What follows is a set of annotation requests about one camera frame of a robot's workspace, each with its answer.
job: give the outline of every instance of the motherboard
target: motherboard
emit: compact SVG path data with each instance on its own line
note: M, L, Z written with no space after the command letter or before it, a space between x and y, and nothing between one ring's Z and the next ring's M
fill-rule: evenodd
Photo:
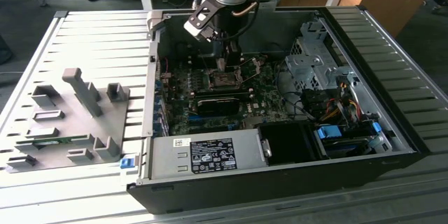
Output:
M219 72L206 59L180 62L162 75L170 135L254 129L291 120L275 85L276 61L242 56L240 64Z

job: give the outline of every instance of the red wire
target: red wire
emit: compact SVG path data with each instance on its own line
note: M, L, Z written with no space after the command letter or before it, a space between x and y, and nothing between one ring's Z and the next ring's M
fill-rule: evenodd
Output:
M327 102L327 112L326 112L327 114L328 114L328 110L330 110L330 102L334 101L334 100L335 100L335 98L330 99L328 102Z

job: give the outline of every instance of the blue latch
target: blue latch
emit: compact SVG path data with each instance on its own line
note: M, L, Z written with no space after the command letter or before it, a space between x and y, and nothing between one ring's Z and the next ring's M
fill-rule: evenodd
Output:
M135 167L135 158L123 158L120 162L120 168L134 168Z
M332 138L343 136L343 133L336 125L323 126L318 130L320 138Z
M379 123L376 123L376 122L372 123L372 126L374 126L374 129L375 129L376 132L380 132L383 130Z

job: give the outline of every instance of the motherboard chip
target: motherboard chip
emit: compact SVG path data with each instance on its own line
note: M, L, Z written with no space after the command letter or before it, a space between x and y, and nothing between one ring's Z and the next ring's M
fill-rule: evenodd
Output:
M236 86L238 82L236 82L236 78L235 78L235 73L230 72L230 73L220 73L220 72L215 72L212 74L214 77L214 87L224 87L224 86Z

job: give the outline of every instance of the barcode sticker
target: barcode sticker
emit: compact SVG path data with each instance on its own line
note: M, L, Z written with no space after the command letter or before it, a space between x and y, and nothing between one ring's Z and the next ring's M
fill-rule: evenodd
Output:
M191 138L175 138L174 139L174 146L175 147L184 147L190 146Z

